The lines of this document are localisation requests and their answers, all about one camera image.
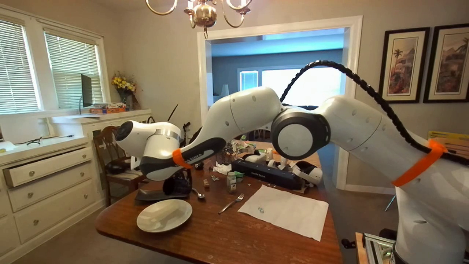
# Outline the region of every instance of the white cabinet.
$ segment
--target white cabinet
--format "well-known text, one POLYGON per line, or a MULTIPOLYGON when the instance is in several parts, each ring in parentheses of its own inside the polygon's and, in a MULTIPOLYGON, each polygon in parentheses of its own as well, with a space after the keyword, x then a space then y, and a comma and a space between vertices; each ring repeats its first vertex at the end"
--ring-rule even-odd
POLYGON ((5 218, 8 213, 10 213, 10 204, 8 204, 7 190, 0 181, 0 219, 5 218))
POLYGON ((32 182, 17 190, 10 191, 11 210, 23 210, 43 199, 52 197, 64 190, 68 190, 83 181, 92 179, 92 168, 89 163, 71 168, 68 171, 51 175, 46 179, 32 182))
POLYGON ((86 181, 14 215, 21 243, 57 225, 92 201, 92 184, 86 181))
POLYGON ((45 160, 7 168, 2 171, 4 181, 10 188, 17 188, 27 182, 46 178, 52 174, 65 171, 68 168, 86 163, 92 159, 90 149, 64 153, 61 156, 49 157, 45 160))
POLYGON ((2 256, 19 245, 13 218, 0 219, 0 231, 0 256, 2 256))
POLYGON ((92 149, 70 141, 0 157, 0 263, 16 262, 104 206, 95 199, 92 149))

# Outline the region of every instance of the white plate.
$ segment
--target white plate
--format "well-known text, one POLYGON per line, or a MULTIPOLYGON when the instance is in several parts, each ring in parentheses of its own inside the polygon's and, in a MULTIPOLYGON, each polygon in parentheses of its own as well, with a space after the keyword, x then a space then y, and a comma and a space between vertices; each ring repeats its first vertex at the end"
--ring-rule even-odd
POLYGON ((178 228, 191 216, 191 207, 181 200, 164 200, 147 206, 136 218, 136 226, 147 234, 161 234, 178 228))

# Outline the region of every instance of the window blinds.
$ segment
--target window blinds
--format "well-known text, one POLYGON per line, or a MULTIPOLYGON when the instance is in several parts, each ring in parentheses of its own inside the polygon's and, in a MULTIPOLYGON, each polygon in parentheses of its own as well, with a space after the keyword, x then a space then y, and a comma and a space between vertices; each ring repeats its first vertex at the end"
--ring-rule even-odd
POLYGON ((238 91, 259 87, 257 71, 241 71, 238 72, 238 91))
POLYGON ((92 103, 102 103, 96 47, 45 33, 58 109, 76 109, 83 97, 82 75, 90 78, 92 103))
POLYGON ((21 25, 0 21, 0 113, 36 111, 21 25))

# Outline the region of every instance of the black cable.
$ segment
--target black cable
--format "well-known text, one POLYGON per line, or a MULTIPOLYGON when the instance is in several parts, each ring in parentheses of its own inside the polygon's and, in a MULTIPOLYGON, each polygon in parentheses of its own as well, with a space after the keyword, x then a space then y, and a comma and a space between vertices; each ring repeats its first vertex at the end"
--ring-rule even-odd
POLYGON ((177 108, 178 108, 178 105, 174 106, 172 112, 171 112, 169 116, 167 118, 167 122, 171 121, 171 118, 172 118, 172 115, 174 115, 174 112, 175 112, 177 108))
MULTIPOLYGON (((416 143, 410 134, 407 133, 407 130, 404 128, 404 125, 400 122, 400 119, 397 118, 397 115, 394 113, 394 111, 389 108, 389 105, 372 89, 369 87, 359 75, 353 74, 348 68, 335 64, 335 62, 329 62, 329 61, 315 61, 310 62, 309 65, 306 65, 304 68, 301 68, 294 78, 290 81, 290 84, 287 86, 287 89, 282 91, 279 102, 282 103, 284 99, 287 97, 288 91, 291 90, 293 84, 309 69, 316 68, 316 67, 326 67, 326 68, 334 68, 337 71, 339 71, 341 74, 344 74, 347 78, 350 78, 353 83, 356 83, 367 96, 370 96, 378 105, 379 108, 385 112, 385 115, 391 119, 391 122, 394 124, 395 130, 398 131, 398 134, 416 150, 422 152, 422 153, 429 153, 429 149, 424 146, 420 146, 419 143, 416 143)), ((463 159, 460 156, 454 156, 451 153, 444 153, 441 156, 445 160, 451 160, 455 163, 460 163, 463 166, 469 166, 469 160, 463 159)))

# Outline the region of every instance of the drawer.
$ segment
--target drawer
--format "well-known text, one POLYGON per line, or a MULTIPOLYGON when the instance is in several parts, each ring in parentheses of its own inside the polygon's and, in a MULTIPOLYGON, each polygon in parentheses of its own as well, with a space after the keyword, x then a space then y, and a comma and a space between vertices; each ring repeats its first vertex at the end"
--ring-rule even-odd
POLYGON ((32 182, 10 191, 11 210, 23 210, 38 201, 42 201, 57 193, 68 190, 86 179, 90 179, 90 163, 84 163, 68 171, 58 172, 49 178, 32 182))
POLYGON ((92 159, 90 147, 32 162, 27 165, 4 169, 4 179, 10 188, 45 178, 68 168, 86 163, 92 159))
POLYGON ((20 243, 49 229, 92 203, 92 181, 60 193, 14 215, 20 243))
POLYGON ((0 219, 0 231, 0 256, 2 256, 19 245, 13 218, 0 219))

